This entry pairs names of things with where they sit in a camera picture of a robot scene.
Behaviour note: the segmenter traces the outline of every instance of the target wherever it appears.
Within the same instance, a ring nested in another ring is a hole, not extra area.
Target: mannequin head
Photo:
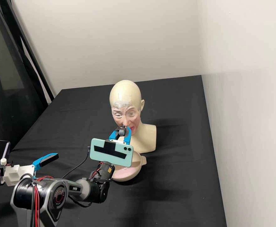
[[[130,80],[116,83],[110,92],[110,106],[116,124],[130,127],[132,135],[140,124],[140,115],[144,107],[138,86]]]

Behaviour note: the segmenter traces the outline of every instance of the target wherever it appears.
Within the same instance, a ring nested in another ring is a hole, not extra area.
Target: white cap
[[[1,164],[2,166],[5,166],[5,165],[7,164],[7,159],[5,159],[5,158],[1,159],[1,160],[0,160],[0,164]]]

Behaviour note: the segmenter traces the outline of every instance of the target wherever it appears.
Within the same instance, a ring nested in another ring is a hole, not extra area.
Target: smartphone
[[[107,161],[115,165],[130,167],[132,165],[133,146],[123,141],[93,138],[90,158]]]

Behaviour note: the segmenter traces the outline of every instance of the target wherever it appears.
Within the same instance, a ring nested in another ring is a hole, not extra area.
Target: mannequin nose
[[[129,126],[129,120],[127,120],[126,118],[124,119],[124,121],[122,122],[122,124],[124,125],[124,126]]]

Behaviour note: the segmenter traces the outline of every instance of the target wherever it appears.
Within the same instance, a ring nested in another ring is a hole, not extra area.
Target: black tablecloth
[[[142,122],[157,126],[157,148],[124,183],[112,182],[107,200],[81,208],[68,200],[58,226],[226,226],[201,76],[138,82]],[[38,176],[62,177],[86,156],[92,138],[107,139],[112,85],[62,90],[11,153],[29,165],[48,153],[59,159]],[[68,175],[88,177],[88,159]],[[0,226],[17,226],[9,205],[13,187],[0,186]]]

